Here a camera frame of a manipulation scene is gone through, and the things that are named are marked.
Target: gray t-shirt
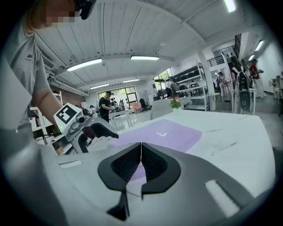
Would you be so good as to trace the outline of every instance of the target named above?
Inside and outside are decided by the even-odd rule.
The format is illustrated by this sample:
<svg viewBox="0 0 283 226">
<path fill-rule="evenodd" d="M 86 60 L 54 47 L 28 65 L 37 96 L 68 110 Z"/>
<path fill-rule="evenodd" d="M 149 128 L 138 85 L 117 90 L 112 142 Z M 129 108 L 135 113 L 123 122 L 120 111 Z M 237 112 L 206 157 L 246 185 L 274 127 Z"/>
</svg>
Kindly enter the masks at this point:
<svg viewBox="0 0 283 226">
<path fill-rule="evenodd" d="M 25 34 L 23 30 L 24 19 L 25 16 L 15 25 L 5 43 L 2 54 L 21 84 L 32 95 L 36 90 L 49 87 L 49 84 L 42 53 L 35 43 L 35 36 L 34 34 Z M 18 131 L 31 131 L 28 113 L 29 106 L 25 110 Z"/>
</svg>

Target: pipe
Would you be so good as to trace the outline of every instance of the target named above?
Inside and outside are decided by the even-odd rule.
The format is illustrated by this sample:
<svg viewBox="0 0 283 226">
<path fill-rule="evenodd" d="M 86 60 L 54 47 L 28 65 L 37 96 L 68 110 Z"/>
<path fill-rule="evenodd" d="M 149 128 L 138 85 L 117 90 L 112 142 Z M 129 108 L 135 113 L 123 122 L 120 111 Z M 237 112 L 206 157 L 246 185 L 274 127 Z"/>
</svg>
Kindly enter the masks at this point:
<svg viewBox="0 0 283 226">
<path fill-rule="evenodd" d="M 77 95 L 80 95 L 80 96 L 83 96 L 83 97 L 88 97 L 88 95 L 80 90 L 77 90 L 71 86 L 68 86 L 62 82 L 59 82 L 58 80 L 54 80 L 54 81 L 50 81 L 49 82 L 50 85 L 52 86 L 55 86 L 55 87 L 58 87 L 58 88 L 61 88 L 63 90 L 66 90 L 68 92 L 71 92 L 71 93 L 74 93 L 74 94 L 77 94 Z"/>
</svg>

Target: flowers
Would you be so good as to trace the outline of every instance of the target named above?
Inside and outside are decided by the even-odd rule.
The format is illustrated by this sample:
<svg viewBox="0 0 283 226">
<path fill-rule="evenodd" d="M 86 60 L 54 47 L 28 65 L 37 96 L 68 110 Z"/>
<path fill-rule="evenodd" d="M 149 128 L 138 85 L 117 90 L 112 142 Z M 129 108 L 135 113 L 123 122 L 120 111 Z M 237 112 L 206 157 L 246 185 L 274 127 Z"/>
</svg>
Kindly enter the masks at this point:
<svg viewBox="0 0 283 226">
<path fill-rule="evenodd" d="M 181 107 L 181 102 L 180 102 L 180 100 L 177 99 L 177 98 L 176 98 L 176 99 L 172 99 L 171 102 L 170 102 L 170 107 L 173 108 L 173 109 L 174 109 L 174 108 L 176 108 L 176 109 L 177 109 L 177 108 L 180 108 L 180 107 Z"/>
</svg>

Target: staircase railing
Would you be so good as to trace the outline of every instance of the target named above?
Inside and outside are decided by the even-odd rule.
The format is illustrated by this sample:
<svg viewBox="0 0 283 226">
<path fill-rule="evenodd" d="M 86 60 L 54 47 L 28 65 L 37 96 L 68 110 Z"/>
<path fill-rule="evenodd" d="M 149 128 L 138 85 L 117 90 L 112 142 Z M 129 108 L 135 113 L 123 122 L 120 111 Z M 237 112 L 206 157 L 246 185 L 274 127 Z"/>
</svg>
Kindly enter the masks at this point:
<svg viewBox="0 0 283 226">
<path fill-rule="evenodd" d="M 219 65 L 219 64 L 223 64 L 223 63 L 224 63 L 224 60 L 223 60 L 222 56 L 218 56 L 218 57 L 212 58 L 210 60 L 207 60 L 207 64 L 208 64 L 209 67 L 213 67 L 215 65 Z"/>
<path fill-rule="evenodd" d="M 237 59 L 239 59 L 239 53 L 240 53 L 240 48 L 241 48 L 241 37 L 242 37 L 242 34 L 235 35 L 235 49 L 234 49 L 234 51 L 235 51 Z"/>
</svg>

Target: lavender mat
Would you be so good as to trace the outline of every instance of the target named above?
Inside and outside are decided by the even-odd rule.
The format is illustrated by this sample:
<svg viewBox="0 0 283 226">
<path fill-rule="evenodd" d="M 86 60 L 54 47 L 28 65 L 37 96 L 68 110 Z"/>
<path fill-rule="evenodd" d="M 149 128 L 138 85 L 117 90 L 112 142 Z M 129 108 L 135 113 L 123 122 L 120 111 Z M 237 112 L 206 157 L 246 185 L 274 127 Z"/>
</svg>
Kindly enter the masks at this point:
<svg viewBox="0 0 283 226">
<path fill-rule="evenodd" d="M 119 139 L 111 139 L 110 147 L 118 147 L 135 142 L 146 142 L 168 147 L 176 151 L 187 152 L 202 136 L 202 132 L 188 128 L 169 120 L 160 120 L 147 126 L 119 135 Z M 131 181 L 145 176 L 143 166 L 139 166 Z"/>
</svg>

